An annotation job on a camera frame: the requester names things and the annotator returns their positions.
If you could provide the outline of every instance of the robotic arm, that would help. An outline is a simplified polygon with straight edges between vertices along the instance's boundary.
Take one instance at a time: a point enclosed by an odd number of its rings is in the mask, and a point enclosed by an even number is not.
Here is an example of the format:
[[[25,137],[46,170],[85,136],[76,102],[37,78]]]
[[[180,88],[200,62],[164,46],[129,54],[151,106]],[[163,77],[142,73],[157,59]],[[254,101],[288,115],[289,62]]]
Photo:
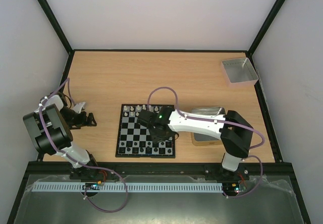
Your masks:
[[[97,166],[97,163],[88,151],[80,148],[73,142],[71,133],[71,129],[80,129],[84,126],[96,126],[93,113],[89,113],[88,116],[86,115],[86,112],[84,111],[86,106],[85,102],[76,104],[72,109],[68,108],[67,102],[61,93],[52,96],[47,101],[43,98],[40,101],[40,105],[43,102],[45,103],[43,105],[42,115],[45,120],[46,128],[50,133],[55,146],[65,153],[56,152],[50,144],[40,121],[40,107],[23,117],[24,124],[34,147],[39,153],[63,157],[72,164],[74,172],[77,174],[93,177],[95,171],[82,167],[79,163],[91,166]],[[77,160],[77,162],[70,160],[66,156],[66,153]]]
[[[205,119],[205,121],[193,120],[194,118]],[[252,128],[246,120],[232,110],[229,110],[226,115],[205,116],[186,112],[180,114],[171,107],[162,107],[159,113],[142,110],[137,123],[147,127],[153,142],[167,140],[174,137],[177,132],[183,131],[221,138],[226,150],[222,167],[234,172],[241,159],[248,157],[252,132],[220,123],[218,120],[230,121]]]

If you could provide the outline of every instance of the black bracket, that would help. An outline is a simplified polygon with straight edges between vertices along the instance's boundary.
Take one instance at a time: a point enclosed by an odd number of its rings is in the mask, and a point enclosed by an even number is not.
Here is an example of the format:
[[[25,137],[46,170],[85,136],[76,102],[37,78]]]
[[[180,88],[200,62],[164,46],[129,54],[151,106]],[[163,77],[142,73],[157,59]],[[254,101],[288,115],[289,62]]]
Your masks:
[[[226,121],[239,123],[253,128],[242,116],[236,111],[229,110],[225,115]],[[249,155],[252,132],[246,129],[224,124],[221,129],[221,140],[226,152],[232,156],[246,158]]]
[[[93,113],[89,113],[86,116],[86,112],[82,111],[80,113],[75,112],[72,109],[64,106],[60,113],[63,115],[67,125],[71,130],[73,129],[81,129],[81,127],[96,127],[97,123],[94,119]]]

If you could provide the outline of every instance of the black metal frame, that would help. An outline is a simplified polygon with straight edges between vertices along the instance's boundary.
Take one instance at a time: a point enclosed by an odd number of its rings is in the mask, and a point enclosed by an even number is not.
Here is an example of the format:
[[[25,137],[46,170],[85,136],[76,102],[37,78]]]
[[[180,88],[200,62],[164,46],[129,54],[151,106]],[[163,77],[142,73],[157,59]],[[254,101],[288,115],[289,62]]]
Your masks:
[[[211,177],[212,170],[218,169],[220,163],[142,163],[142,162],[99,162],[99,166],[107,167],[125,176],[155,175],[155,176],[192,176]],[[250,176],[259,176],[260,167],[258,163],[242,163],[242,168],[249,171]],[[24,194],[30,175],[69,175],[71,165],[67,162],[29,162],[22,183],[20,185],[14,206],[7,223],[12,224],[17,216],[19,205]],[[296,199],[306,224],[310,219],[300,192],[294,169],[291,163],[263,163],[263,174],[267,176],[288,176],[292,183]]]
[[[156,50],[156,49],[72,49],[64,35],[57,19],[55,18],[49,4],[46,0],[38,0],[43,8],[46,16],[52,24],[55,32],[61,40],[63,46],[69,54],[66,67],[62,76],[61,82],[68,77],[69,70],[73,61],[73,56],[76,51],[144,51],[144,52],[244,52],[254,66],[252,55],[269,29],[271,23],[279,12],[285,0],[276,0],[260,31],[258,32],[254,42],[248,51],[245,50]],[[305,223],[309,224],[310,219],[300,192],[294,170],[291,163],[283,162],[283,158],[279,149],[273,125],[268,113],[267,105],[259,82],[255,84],[255,91],[258,97],[259,106],[266,126],[267,134],[270,140],[271,148],[275,158],[275,163],[263,163],[263,171],[268,176],[289,176],[292,187],[296,194],[296,198],[301,210],[301,214]],[[71,166],[66,162],[43,162],[43,155],[39,155],[37,161],[29,162],[22,183],[20,185],[16,200],[14,202],[8,223],[13,223],[18,212],[19,204],[23,196],[27,180],[30,175],[68,175],[70,174]],[[210,178],[205,170],[218,168],[220,163],[122,163],[122,162],[99,162],[99,166],[108,167],[122,175],[189,175],[189,176],[205,176]],[[257,163],[242,163],[246,167],[250,175],[259,175],[259,164]]]

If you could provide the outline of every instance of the wooden table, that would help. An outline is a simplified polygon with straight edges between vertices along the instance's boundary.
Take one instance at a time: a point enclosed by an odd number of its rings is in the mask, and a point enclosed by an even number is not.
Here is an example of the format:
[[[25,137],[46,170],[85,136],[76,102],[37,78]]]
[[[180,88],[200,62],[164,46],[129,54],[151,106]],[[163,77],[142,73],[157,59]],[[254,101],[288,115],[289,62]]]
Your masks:
[[[181,132],[176,140],[176,158],[116,158],[121,104],[145,104],[152,90],[170,86],[176,90],[180,109],[222,106],[235,110],[266,137],[264,146],[252,149],[263,162],[274,162],[266,129],[253,86],[228,88],[220,71],[222,60],[245,57],[237,52],[75,52],[69,77],[72,97],[86,101],[97,127],[73,130],[74,141],[97,161],[106,162],[221,162],[223,145],[192,144],[190,133]],[[173,93],[156,92],[152,104],[174,104]],[[253,135],[251,145],[260,142]],[[62,161],[58,156],[44,161]]]

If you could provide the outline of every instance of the metal tray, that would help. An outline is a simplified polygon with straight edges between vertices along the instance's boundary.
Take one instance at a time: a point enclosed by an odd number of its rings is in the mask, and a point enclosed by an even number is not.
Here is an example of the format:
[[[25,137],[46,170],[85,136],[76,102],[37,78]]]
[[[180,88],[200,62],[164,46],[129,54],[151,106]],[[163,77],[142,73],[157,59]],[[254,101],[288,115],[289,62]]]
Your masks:
[[[249,58],[224,60],[221,69],[228,86],[254,85],[258,81]]]

